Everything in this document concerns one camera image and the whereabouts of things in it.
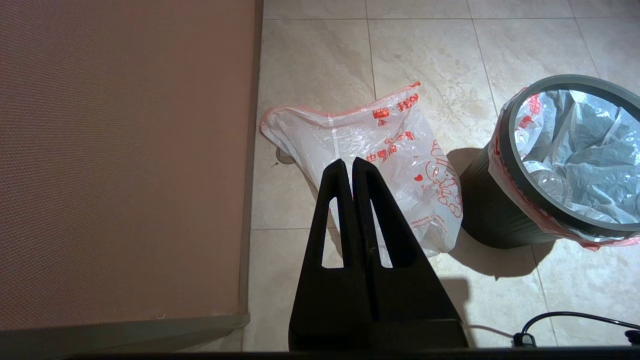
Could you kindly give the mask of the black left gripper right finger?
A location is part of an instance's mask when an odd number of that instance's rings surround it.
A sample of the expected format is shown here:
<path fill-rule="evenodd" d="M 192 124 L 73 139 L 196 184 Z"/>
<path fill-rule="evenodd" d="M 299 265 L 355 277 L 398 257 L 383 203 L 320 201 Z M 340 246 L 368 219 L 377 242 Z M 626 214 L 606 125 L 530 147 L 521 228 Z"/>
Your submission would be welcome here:
<path fill-rule="evenodd" d="M 375 348 L 468 348 L 460 315 L 377 167 L 356 158 L 352 189 Z"/>

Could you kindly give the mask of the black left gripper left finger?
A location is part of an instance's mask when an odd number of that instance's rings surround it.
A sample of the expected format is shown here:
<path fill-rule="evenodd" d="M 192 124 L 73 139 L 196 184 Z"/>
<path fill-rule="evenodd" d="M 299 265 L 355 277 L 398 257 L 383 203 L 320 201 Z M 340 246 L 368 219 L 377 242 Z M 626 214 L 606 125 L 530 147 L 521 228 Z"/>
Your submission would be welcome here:
<path fill-rule="evenodd" d="M 336 199 L 342 268 L 322 265 L 330 201 Z M 338 159 L 324 171 L 288 326 L 291 351 L 360 351 L 371 322 L 362 239 L 348 171 Z"/>

